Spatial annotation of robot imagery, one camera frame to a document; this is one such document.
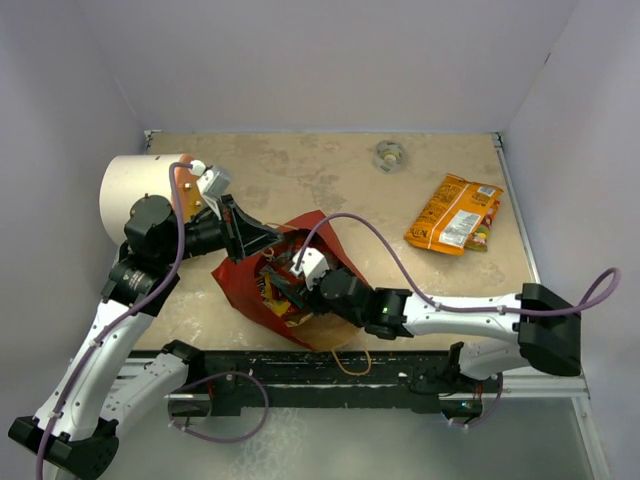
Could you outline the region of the red paper bag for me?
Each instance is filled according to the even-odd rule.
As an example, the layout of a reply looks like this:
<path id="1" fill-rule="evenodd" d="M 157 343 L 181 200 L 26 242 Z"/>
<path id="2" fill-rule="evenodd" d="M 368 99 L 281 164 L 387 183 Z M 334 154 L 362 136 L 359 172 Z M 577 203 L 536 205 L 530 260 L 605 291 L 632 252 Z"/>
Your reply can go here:
<path id="1" fill-rule="evenodd" d="M 212 276 L 230 305 L 251 321 L 311 351 L 332 352 L 351 343 L 360 329 L 334 313 L 305 314 L 289 291 L 292 258 L 302 247 L 312 227 L 325 218 L 320 210 L 300 215 L 278 227 L 284 240 L 260 253 L 234 263 L 224 260 Z M 291 307 L 276 316 L 263 303 L 256 279 L 269 275 Z"/>

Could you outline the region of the orange kettle chips bag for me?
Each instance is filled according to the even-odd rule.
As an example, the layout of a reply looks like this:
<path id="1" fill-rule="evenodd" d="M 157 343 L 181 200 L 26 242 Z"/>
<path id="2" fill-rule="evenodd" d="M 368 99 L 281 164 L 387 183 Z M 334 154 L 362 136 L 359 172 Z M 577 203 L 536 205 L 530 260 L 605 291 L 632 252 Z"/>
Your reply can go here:
<path id="1" fill-rule="evenodd" d="M 498 186 L 447 174 L 404 239 L 418 249 L 462 256 L 467 239 L 502 194 Z"/>

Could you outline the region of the colourful candy bag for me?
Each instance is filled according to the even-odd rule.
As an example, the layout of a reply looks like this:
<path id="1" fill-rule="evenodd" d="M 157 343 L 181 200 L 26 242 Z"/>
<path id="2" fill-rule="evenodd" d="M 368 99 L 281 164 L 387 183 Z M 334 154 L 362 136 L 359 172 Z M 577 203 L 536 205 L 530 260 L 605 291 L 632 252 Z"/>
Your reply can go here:
<path id="1" fill-rule="evenodd" d="M 487 252 L 488 251 L 488 241 L 491 233 L 491 228 L 495 217 L 500 209 L 501 202 L 496 200 L 476 230 L 469 236 L 465 243 L 465 248 L 467 250 L 478 251 L 478 252 Z"/>

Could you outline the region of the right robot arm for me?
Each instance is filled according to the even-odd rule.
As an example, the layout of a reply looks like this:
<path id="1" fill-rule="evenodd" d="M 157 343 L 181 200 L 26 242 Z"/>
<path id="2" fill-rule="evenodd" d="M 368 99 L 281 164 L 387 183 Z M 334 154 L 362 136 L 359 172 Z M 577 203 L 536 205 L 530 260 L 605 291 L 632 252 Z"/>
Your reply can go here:
<path id="1" fill-rule="evenodd" d="M 432 334 L 478 337 L 451 347 L 446 383 L 467 391 L 479 380 L 530 366 L 577 377 L 581 367 L 581 316 L 548 288 L 526 283 L 501 297 L 431 297 L 395 288 L 372 288 L 346 267 L 310 276 L 291 270 L 312 312 L 332 313 L 383 340 Z"/>

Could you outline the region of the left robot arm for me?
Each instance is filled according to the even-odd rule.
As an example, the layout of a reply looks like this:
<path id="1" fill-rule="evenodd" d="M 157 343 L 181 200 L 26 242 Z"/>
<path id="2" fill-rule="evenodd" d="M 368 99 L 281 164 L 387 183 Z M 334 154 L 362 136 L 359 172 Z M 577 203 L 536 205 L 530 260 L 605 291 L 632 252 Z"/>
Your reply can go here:
<path id="1" fill-rule="evenodd" d="M 97 479 L 125 432 L 165 395 L 194 392 L 206 378 L 203 353 L 184 342 L 162 348 L 125 386 L 113 384 L 141 335 L 179 281 L 180 260 L 226 251 L 240 262 L 283 240 L 282 232 L 244 213 L 230 195 L 183 222 L 170 201 L 146 195 L 130 210 L 125 241 L 109 273 L 90 330 L 53 394 L 33 416 L 18 417 L 8 435 L 78 479 Z"/>

